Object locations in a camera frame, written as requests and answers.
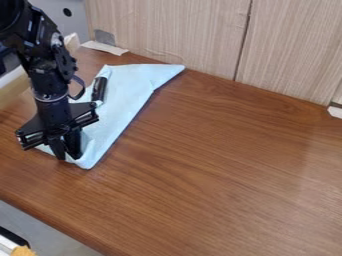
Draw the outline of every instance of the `light blue cloth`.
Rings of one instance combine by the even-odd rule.
[[[83,169],[91,169],[107,152],[115,140],[144,106],[154,90],[184,70],[183,65],[137,64],[104,66],[97,77],[108,79],[105,103],[96,110],[100,121],[83,129],[83,156],[67,161]],[[93,86],[77,102],[90,102]],[[38,149],[52,154],[49,147]]]

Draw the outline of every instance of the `screw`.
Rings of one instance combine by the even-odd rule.
[[[17,130],[15,133],[19,136],[24,134],[24,132],[21,129]]]

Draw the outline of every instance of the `yellow object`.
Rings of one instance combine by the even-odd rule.
[[[27,246],[16,247],[11,253],[11,256],[37,256],[36,253],[31,251]]]

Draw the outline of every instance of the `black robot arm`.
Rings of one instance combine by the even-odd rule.
[[[36,116],[16,132],[22,147],[45,144],[58,159],[64,160],[65,153],[80,158],[81,129],[98,121],[96,104],[69,103],[68,84],[75,78],[76,59],[66,50],[56,24],[27,0],[1,0],[0,41],[17,52],[37,105]],[[84,92],[81,84],[76,99]]]

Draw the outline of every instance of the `wooden table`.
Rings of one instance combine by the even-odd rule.
[[[78,58],[88,83],[157,63]],[[342,120],[324,107],[186,70],[89,172],[20,149],[34,111],[24,93],[0,112],[0,198],[105,255],[342,255]]]

